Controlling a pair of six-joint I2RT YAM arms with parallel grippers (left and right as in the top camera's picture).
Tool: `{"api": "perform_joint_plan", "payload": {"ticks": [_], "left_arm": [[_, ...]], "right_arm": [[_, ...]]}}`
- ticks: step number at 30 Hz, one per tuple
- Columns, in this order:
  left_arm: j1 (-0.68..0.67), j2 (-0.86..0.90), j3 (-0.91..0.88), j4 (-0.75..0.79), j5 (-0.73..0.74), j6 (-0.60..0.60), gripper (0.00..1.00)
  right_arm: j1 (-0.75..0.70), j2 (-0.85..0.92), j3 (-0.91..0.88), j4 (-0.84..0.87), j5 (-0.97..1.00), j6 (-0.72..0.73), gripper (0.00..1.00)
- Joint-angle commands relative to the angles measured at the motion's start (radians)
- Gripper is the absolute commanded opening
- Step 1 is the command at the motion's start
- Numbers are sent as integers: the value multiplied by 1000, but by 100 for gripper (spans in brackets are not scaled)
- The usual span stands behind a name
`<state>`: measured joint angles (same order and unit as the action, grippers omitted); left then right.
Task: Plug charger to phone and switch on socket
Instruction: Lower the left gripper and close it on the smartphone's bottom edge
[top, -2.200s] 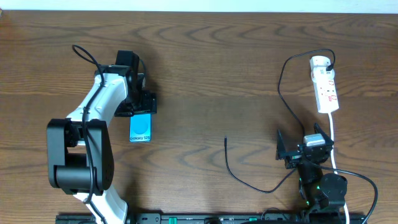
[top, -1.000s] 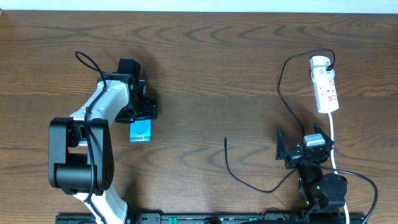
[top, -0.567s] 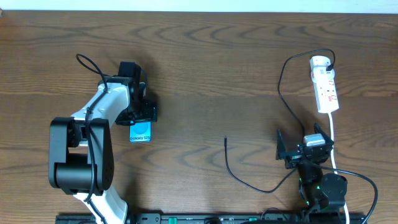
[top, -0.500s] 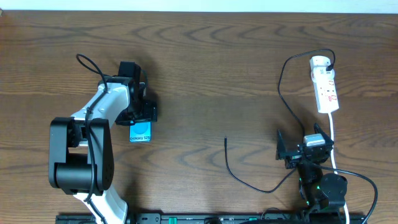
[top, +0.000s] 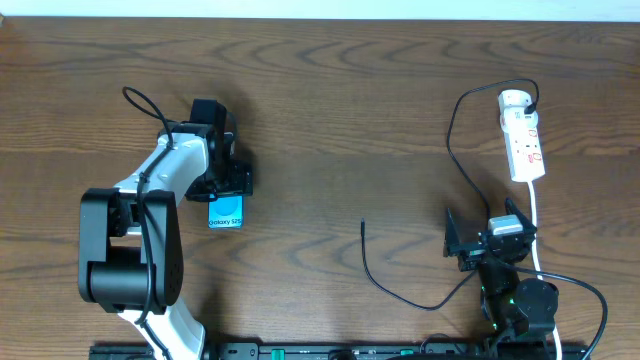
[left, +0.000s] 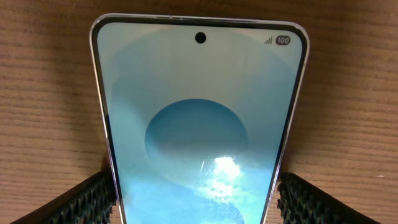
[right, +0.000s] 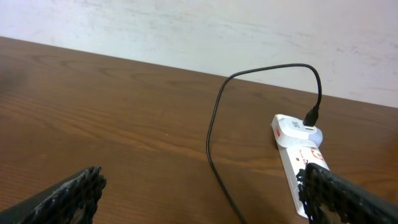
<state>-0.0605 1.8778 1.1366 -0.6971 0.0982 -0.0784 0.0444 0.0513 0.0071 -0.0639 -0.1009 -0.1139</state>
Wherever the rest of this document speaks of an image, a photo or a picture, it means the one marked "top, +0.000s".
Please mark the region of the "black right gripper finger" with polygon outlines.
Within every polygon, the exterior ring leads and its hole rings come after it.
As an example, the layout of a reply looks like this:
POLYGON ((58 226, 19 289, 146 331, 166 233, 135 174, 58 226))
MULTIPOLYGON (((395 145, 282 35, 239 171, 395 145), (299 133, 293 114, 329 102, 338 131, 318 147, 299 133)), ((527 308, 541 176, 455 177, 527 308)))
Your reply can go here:
POLYGON ((457 225, 450 209, 446 210, 446 229, 443 247, 444 257, 471 256, 481 250, 479 242, 466 242, 460 240, 457 225))
POLYGON ((507 215, 514 215, 522 225, 523 232, 528 235, 534 235, 537 233, 537 227, 532 221, 516 206, 514 201, 510 198, 506 198, 504 202, 505 211, 507 215))

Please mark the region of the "blue screen smartphone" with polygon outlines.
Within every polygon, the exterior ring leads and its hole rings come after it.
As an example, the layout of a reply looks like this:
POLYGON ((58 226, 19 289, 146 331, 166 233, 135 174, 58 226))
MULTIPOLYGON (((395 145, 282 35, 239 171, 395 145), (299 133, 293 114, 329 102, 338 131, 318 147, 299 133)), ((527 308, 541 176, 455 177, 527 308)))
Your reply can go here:
POLYGON ((241 228, 244 223, 242 196, 218 198, 208 205, 208 226, 212 230, 241 228))

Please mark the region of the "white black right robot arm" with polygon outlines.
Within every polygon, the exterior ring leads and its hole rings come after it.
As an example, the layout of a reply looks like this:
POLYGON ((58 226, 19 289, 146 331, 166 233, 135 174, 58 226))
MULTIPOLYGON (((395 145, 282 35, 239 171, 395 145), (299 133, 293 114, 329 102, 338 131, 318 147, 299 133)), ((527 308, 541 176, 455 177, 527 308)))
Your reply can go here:
POLYGON ((557 287, 537 277, 519 278, 515 264, 532 249, 537 233, 511 199, 506 214, 491 218, 475 241, 464 240, 451 211, 446 212, 443 255, 458 259, 462 272, 475 271, 481 281, 481 305, 496 331, 512 339, 539 339, 556 328, 557 287))

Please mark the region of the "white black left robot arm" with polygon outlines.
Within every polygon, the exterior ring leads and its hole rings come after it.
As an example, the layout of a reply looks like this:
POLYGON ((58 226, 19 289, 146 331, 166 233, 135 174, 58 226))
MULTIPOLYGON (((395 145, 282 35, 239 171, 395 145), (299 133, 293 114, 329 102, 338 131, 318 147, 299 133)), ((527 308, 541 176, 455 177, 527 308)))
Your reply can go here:
POLYGON ((206 327, 180 292, 184 258, 178 206, 208 205, 212 229, 240 228, 252 169, 234 158, 236 135, 180 125, 129 177, 81 199, 78 291, 132 324, 153 359, 211 359, 206 327))

